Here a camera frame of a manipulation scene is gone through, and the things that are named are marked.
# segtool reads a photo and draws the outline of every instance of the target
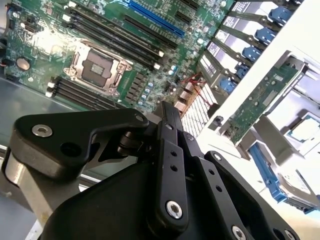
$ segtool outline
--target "pcie slot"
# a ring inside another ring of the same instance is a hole
[[[78,32],[100,42],[101,44],[107,46],[108,48],[113,49],[114,51],[116,51],[117,53],[121,54],[124,57],[128,57],[128,58],[140,63],[141,65],[143,65],[151,70],[154,68],[154,64],[152,62],[150,63],[150,61],[142,59],[141,57],[139,57],[135,53],[127,51],[123,47],[119,46],[119,42],[115,41],[114,39],[102,38],[99,33],[98,34],[94,33],[93,29],[90,29],[90,28],[87,29],[83,25],[78,24],[76,22],[71,23],[70,27],[72,29],[75,29]]]
[[[149,11],[148,9],[144,8],[143,6],[137,4],[136,2],[130,0],[128,4],[129,8],[135,10],[136,12],[142,14],[143,16],[147,17],[151,21],[159,24],[164,29],[168,30],[169,32],[177,35],[180,38],[183,38],[185,32],[179,29],[178,27],[174,26],[173,24],[169,23],[168,21],[164,20],[163,18],[155,15],[153,12]]]
[[[136,28],[140,29],[141,31],[151,35],[152,37],[154,37],[155,39],[157,39],[158,41],[160,41],[161,43],[167,45],[168,47],[170,47],[172,49],[176,49],[178,46],[178,44],[176,44],[174,41],[171,41],[170,39],[160,35],[156,31],[153,31],[150,27],[138,22],[137,20],[130,17],[129,15],[124,15],[123,20],[125,22],[131,24],[132,26],[135,26]]]
[[[104,29],[101,29],[100,27],[96,27],[94,25],[91,25],[90,22],[87,22],[85,20],[82,20],[80,17],[77,17],[76,19],[76,24],[80,24],[84,27],[86,27],[88,30],[92,30],[96,32],[99,36],[102,36],[104,38],[107,38],[117,45],[120,45],[121,47],[127,49],[129,52],[135,53],[139,55],[141,58],[151,61],[151,62],[156,62],[158,58],[155,58],[154,56],[149,55],[148,53],[141,51],[141,49],[136,48],[136,46],[131,45],[130,43],[123,41],[122,39],[117,38],[114,36],[112,33],[108,31],[104,31]]]
[[[182,22],[186,23],[186,24],[190,24],[192,19],[186,15],[184,15],[182,12],[177,11],[174,15],[177,19],[181,20]]]
[[[144,51],[146,54],[153,56],[155,59],[159,59],[160,57],[163,56],[163,52],[160,51],[158,48],[151,47],[150,45],[146,44],[144,41],[141,41],[140,39],[136,38],[134,35],[128,35],[127,33],[121,32],[119,28],[116,29],[115,27],[112,27],[112,24],[105,25],[99,22],[97,19],[94,19],[93,17],[81,12],[79,9],[76,9],[74,7],[69,8],[69,12],[75,17],[81,17],[83,19],[88,20],[91,24],[103,29],[104,31],[110,33],[111,35],[118,37],[124,42],[127,42],[130,45],[133,45],[135,48],[138,48],[141,51]]]
[[[193,10],[198,10],[198,8],[200,7],[198,3],[192,0],[180,0],[180,1],[185,5],[187,5],[188,7],[192,8]]]

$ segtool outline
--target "blue pcie slot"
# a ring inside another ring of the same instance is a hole
[[[137,4],[136,2],[129,1],[128,6],[129,8],[142,14],[143,16],[147,17],[148,19],[155,22],[156,24],[159,24],[161,27],[177,35],[178,37],[183,38],[183,36],[185,35],[184,31],[172,25],[171,23],[167,22],[166,20],[162,19],[161,17],[155,15],[153,12],[149,11],[148,9],[145,9],[143,6]]]

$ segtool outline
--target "white surface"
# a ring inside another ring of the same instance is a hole
[[[224,118],[222,122],[224,124],[286,51],[293,52],[297,57],[306,58],[314,65],[320,65],[320,48],[317,47],[318,32],[315,31],[318,26],[319,12],[319,0],[304,1],[237,88],[205,125],[206,127],[217,116]]]

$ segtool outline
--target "gray metal panel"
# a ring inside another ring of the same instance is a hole
[[[73,110],[22,85],[0,78],[0,145],[8,146],[14,122],[25,115]]]

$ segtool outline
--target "expansion slot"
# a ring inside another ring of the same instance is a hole
[[[101,23],[101,20],[99,18],[95,18],[97,16],[95,15],[88,15],[82,11],[80,11],[77,8],[74,7],[69,7],[67,8],[68,11],[73,17],[77,18],[78,20],[80,19],[81,21],[87,20],[89,21],[92,25],[94,25],[94,28],[100,28],[103,29],[104,31],[110,33],[111,35],[121,39],[122,41],[133,45],[135,48],[145,52],[146,54],[151,55],[152,57],[154,57],[155,59],[159,59],[161,58],[164,54],[162,51],[160,51],[158,48],[156,47],[152,47],[148,44],[146,44],[145,41],[141,41],[140,39],[136,38],[134,35],[132,34],[128,34],[126,32],[121,32],[120,28],[115,27],[115,25],[113,25],[110,21],[108,21],[108,25]]]
[[[186,23],[186,24],[190,24],[192,19],[186,15],[184,15],[182,12],[177,11],[174,15],[177,19],[181,20],[182,22]]]
[[[198,8],[200,7],[198,3],[192,0],[180,0],[180,1],[195,11],[198,10]]]
[[[178,27],[174,26],[170,22],[164,20],[163,18],[155,15],[153,12],[149,11],[148,9],[144,8],[143,6],[139,5],[138,3],[130,0],[128,7],[135,10],[136,12],[142,14],[143,16],[147,17],[151,21],[155,22],[156,24],[159,24],[164,29],[168,30],[169,32],[177,35],[180,38],[183,38],[185,35],[185,32],[179,29]]]
[[[119,45],[119,42],[116,41],[115,39],[108,39],[106,37],[106,35],[102,36],[100,32],[97,33],[92,28],[87,28],[77,22],[67,23],[67,24],[65,24],[65,27],[77,30],[78,32],[84,34],[85,36],[88,36],[89,38],[92,38],[92,39],[96,40],[97,42],[107,46],[108,48],[116,51],[117,53],[121,54],[122,56],[128,57],[128,58],[140,63],[141,65],[143,65],[151,70],[154,68],[154,64],[152,62],[145,60],[145,59],[142,59],[140,56],[138,56],[137,54],[135,54],[133,52],[129,52],[124,47]]]
[[[141,31],[151,35],[161,43],[167,45],[168,47],[175,49],[177,48],[178,44],[176,44],[174,41],[171,41],[170,39],[160,35],[156,31],[152,30],[150,27],[140,23],[139,21],[135,20],[134,18],[130,17],[129,15],[125,15],[124,19],[125,22],[131,24],[132,26],[135,26],[136,28],[140,29]]]

